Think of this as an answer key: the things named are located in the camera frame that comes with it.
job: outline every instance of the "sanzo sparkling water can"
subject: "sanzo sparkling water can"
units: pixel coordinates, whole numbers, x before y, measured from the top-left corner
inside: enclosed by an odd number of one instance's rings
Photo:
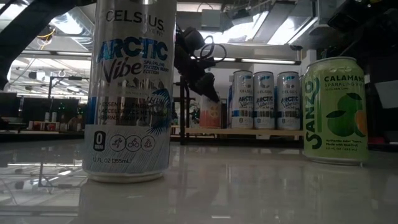
[[[99,0],[83,168],[140,182],[169,164],[176,0]]]
[[[254,74],[254,127],[275,129],[274,74],[257,72]]]
[[[253,74],[234,72],[232,93],[232,128],[253,128]]]
[[[300,80],[297,72],[278,75],[278,129],[300,130]]]
[[[307,157],[333,164],[368,159],[364,73],[354,58],[333,57],[308,66],[303,110]]]

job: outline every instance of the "can rim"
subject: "can rim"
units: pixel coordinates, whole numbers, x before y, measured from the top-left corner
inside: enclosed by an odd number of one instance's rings
[[[239,71],[235,71],[234,74],[237,73],[237,72],[250,72],[251,74],[253,74],[253,72],[252,72],[252,71],[249,71],[249,70],[239,70]]]
[[[299,74],[298,72],[289,71],[289,72],[281,72],[281,73],[279,73],[278,75],[285,74],[285,73],[296,73],[297,75]]]
[[[269,71],[262,71],[262,72],[267,72],[267,73],[274,74],[274,72],[269,72]]]
[[[329,60],[336,60],[336,59],[347,59],[347,60],[353,60],[354,62],[356,62],[356,59],[353,58],[353,57],[331,57],[331,58],[325,58],[325,59],[317,60],[316,62],[312,62],[311,64],[309,64],[307,66],[307,68],[309,66],[315,65],[316,63],[326,62],[326,61],[329,61]]]

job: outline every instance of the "blue palm leaf graphic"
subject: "blue palm leaf graphic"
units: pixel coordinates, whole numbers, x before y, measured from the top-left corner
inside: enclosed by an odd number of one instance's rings
[[[166,133],[171,127],[172,102],[170,99],[169,91],[165,88],[154,91],[152,95],[163,96],[163,99],[160,100],[159,104],[162,105],[165,116],[160,117],[160,119],[158,119],[154,124],[152,124],[152,126],[148,130],[148,134],[160,135]]]

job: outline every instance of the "calamansi fruit illustration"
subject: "calamansi fruit illustration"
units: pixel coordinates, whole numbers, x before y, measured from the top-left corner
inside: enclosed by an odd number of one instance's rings
[[[219,116],[218,106],[211,106],[209,113],[212,118],[217,118]]]
[[[366,125],[366,113],[363,110],[359,110],[355,113],[355,133],[359,137],[366,137],[368,134],[368,127]]]
[[[347,93],[340,98],[337,108],[348,113],[355,113],[362,110],[362,98],[356,93]]]
[[[354,122],[354,114],[348,113],[345,111],[334,111],[331,112],[328,116],[328,127],[329,130],[340,137],[347,137],[355,132],[355,122]]]

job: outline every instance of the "wooden shelf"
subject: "wooden shelf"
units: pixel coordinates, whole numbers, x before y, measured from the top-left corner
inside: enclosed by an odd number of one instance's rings
[[[186,128],[190,134],[245,134],[245,135],[270,135],[270,136],[303,136],[303,131],[284,130],[255,130],[255,129],[213,129],[213,128]]]

